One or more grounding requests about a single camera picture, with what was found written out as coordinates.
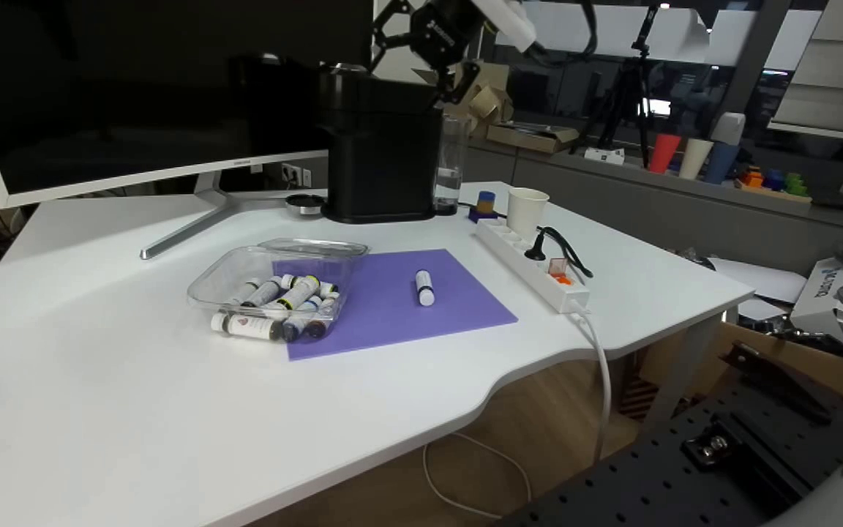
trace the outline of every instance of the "black screen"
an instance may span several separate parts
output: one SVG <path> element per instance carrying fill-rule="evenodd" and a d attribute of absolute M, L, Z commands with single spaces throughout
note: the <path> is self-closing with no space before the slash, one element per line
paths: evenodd
<path fill-rule="evenodd" d="M 314 150 L 275 135 L 307 116 L 299 84 L 254 68 L 365 65 L 368 22 L 371 0 L 0 0 L 5 188 Z"/>

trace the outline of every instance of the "cardboard box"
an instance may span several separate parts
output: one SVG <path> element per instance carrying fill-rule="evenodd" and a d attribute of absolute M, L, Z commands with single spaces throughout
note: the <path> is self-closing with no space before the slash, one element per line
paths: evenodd
<path fill-rule="evenodd" d="M 479 60 L 479 72 L 457 106 L 446 106 L 446 116 L 468 120 L 474 136 L 485 136 L 493 123 L 512 116 L 512 100 L 507 94 L 510 68 Z"/>
<path fill-rule="evenodd" d="M 662 385 L 667 381 L 667 372 L 674 368 L 677 354 L 683 352 L 689 334 L 667 335 L 645 352 L 642 378 Z M 733 352 L 733 344 L 741 343 L 760 357 L 781 362 L 793 372 L 801 372 L 806 378 L 815 378 L 818 384 L 834 388 L 843 395 L 843 357 L 818 352 L 791 338 L 774 338 L 768 334 L 755 334 L 738 325 L 718 325 L 715 343 L 705 352 L 703 368 L 689 385 L 689 397 L 709 395 L 718 385 L 722 385 L 727 378 L 736 375 L 736 368 L 722 359 L 722 354 Z"/>
<path fill-rule="evenodd" d="M 537 129 L 537 126 L 493 123 L 485 132 L 485 139 L 541 152 L 541 154 L 557 154 L 578 139 L 578 129 L 557 129 L 557 126 Z"/>

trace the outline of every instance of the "white desk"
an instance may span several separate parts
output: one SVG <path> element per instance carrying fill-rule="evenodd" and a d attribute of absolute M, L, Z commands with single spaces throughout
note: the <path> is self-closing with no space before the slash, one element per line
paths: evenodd
<path fill-rule="evenodd" d="M 339 226 L 254 208 L 137 259 L 200 208 L 193 195 L 42 204 L 2 258 L 0 523 L 251 520 L 468 423 L 512 378 L 595 357 L 465 218 Z M 598 271 L 592 318 L 610 357 L 749 292 L 563 208 L 548 221 Z M 188 284 L 223 251 L 286 233 L 446 246 L 518 321 L 302 362 L 213 335 Z"/>

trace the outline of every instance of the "orange object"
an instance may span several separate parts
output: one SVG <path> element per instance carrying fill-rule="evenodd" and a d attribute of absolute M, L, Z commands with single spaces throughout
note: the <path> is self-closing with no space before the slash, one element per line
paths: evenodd
<path fill-rule="evenodd" d="M 741 177 L 747 188 L 763 188 L 763 170 L 760 166 L 749 166 Z"/>
<path fill-rule="evenodd" d="M 558 284 L 573 284 L 564 258 L 550 258 L 550 262 L 548 262 L 548 274 L 557 278 Z"/>

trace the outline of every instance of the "bottle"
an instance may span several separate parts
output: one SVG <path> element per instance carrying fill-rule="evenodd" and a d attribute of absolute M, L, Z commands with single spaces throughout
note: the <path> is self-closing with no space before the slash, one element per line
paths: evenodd
<path fill-rule="evenodd" d="M 440 166 L 433 173 L 433 212 L 457 212 L 463 166 L 468 152 L 468 120 L 446 113 Z"/>

